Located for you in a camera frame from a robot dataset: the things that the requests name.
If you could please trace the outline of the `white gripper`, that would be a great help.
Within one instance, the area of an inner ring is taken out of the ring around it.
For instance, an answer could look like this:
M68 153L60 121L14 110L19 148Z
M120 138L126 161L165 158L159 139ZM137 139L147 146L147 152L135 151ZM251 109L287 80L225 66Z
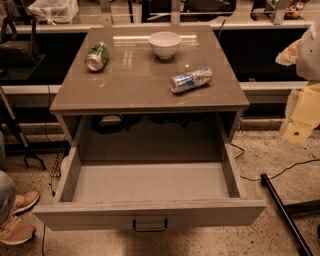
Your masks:
M275 62L283 66L296 64L300 43L300 39L291 43L277 55ZM277 144L283 149L301 146L320 124L320 83L309 83L299 92L291 119L293 122L284 120L279 130Z

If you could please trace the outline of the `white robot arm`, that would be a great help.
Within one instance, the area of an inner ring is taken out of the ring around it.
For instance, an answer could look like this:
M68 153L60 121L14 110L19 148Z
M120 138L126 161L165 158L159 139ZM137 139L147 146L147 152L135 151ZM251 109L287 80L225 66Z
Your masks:
M296 65L296 73L307 81L288 96L279 143L292 147L303 143L320 125L320 24L312 24L303 36L278 54L275 61Z

